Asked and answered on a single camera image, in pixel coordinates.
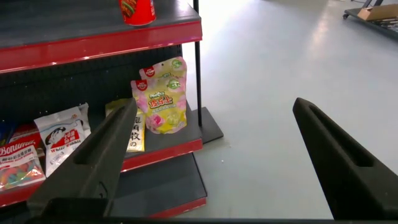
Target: yellow package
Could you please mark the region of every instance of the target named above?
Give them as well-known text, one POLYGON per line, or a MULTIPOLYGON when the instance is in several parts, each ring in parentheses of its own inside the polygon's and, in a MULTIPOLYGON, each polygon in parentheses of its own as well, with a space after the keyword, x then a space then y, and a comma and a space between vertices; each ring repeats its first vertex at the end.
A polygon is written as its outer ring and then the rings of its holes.
MULTIPOLYGON (((105 105, 105 114, 109 115, 116 107, 127 103, 129 99, 119 99, 105 105)), ((137 115, 134 126, 131 130, 129 144, 126 152, 144 152, 145 151, 145 114, 137 109, 137 115)))
POLYGON ((145 113, 146 126, 156 134, 172 134, 187 125, 185 79, 151 78, 131 81, 132 95, 145 113))
POLYGON ((142 79, 167 78, 187 76, 187 63, 182 57, 175 57, 164 62, 159 62, 151 67, 139 70, 142 79))

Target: red shelf edge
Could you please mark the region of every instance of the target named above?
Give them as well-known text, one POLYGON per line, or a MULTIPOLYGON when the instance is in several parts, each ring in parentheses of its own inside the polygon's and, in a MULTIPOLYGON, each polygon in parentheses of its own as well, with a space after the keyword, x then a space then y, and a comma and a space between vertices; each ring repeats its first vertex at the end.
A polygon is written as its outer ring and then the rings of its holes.
POLYGON ((206 198, 199 198, 198 200, 194 200, 192 202, 185 203, 183 205, 170 208, 164 210, 163 212, 159 212, 151 215, 151 218, 170 218, 176 215, 180 215, 185 212, 189 212, 190 210, 196 209, 198 207, 206 205, 206 198))
MULTIPOLYGON (((169 147, 152 153, 143 154, 141 156, 132 157, 123 162, 122 172, 166 159, 171 159, 173 157, 182 156, 200 149, 203 149, 203 144, 201 139, 197 139, 179 146, 169 147)), ((41 184, 42 182, 38 182, 18 189, 12 189, 9 192, 5 192, 4 195, 0 194, 0 207, 26 201, 41 184)))
POLYGON ((136 169, 142 166, 147 166, 156 162, 171 159, 177 156, 182 156, 197 150, 203 149, 201 139, 187 142, 178 146, 169 147, 152 153, 143 154, 141 156, 132 157, 124 160, 122 172, 136 169))
POLYGON ((4 48, 0 49, 0 74, 200 40, 201 21, 195 21, 4 48))

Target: cardboard box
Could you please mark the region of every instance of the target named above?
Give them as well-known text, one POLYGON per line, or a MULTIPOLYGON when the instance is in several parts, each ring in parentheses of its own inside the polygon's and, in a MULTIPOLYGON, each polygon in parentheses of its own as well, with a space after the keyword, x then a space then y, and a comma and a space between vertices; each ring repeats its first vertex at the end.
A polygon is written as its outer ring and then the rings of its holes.
POLYGON ((364 19, 365 21, 398 17, 398 4, 363 8, 358 13, 358 17, 364 19))

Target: snack package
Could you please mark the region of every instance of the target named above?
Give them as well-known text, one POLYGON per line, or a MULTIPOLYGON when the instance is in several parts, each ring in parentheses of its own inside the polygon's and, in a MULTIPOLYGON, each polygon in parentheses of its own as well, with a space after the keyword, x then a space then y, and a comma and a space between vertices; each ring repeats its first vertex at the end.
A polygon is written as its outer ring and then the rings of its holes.
MULTIPOLYGON (((38 136, 40 136, 39 130, 37 129, 35 123, 32 122, 32 123, 27 123, 27 124, 21 124, 15 129, 14 133, 12 134, 12 136, 10 138, 9 143, 12 143, 20 138, 30 136, 33 134, 37 134, 38 136)), ((39 157, 45 156, 43 147, 38 147, 36 150, 37 150, 37 152, 36 152, 37 156, 39 156, 39 157)))
POLYGON ((36 151, 40 134, 31 134, 0 147, 0 191, 45 179, 36 151))
MULTIPOLYGON (((105 105, 105 115, 109 115, 116 107, 127 103, 129 99, 119 99, 105 105)), ((137 110, 134 126, 131 130, 127 152, 144 152, 145 151, 145 115, 142 110, 137 110)))
POLYGON ((127 152, 144 152, 145 115, 142 110, 137 110, 134 126, 131 130, 127 152))
POLYGON ((182 77, 171 76, 131 81, 132 95, 153 133, 172 134, 187 125, 184 81, 182 77))
POLYGON ((187 77, 187 63, 182 57, 175 57, 149 68, 140 69, 139 74, 142 79, 167 78, 169 76, 185 78, 187 77))
POLYGON ((76 106, 59 113, 37 118, 35 123, 46 147, 45 175, 49 177, 84 141, 85 134, 81 113, 76 106))

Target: concrete floor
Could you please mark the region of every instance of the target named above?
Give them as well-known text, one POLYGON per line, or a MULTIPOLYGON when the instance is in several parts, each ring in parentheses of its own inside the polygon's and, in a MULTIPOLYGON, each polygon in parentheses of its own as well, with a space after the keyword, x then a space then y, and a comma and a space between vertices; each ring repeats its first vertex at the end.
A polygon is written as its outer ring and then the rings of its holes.
MULTIPOLYGON (((398 42, 341 18, 360 3, 200 4, 203 105, 224 138, 195 153, 208 204, 181 217, 332 218, 292 113, 296 97, 398 173, 398 42)), ((193 44, 183 47, 196 108, 193 44)))

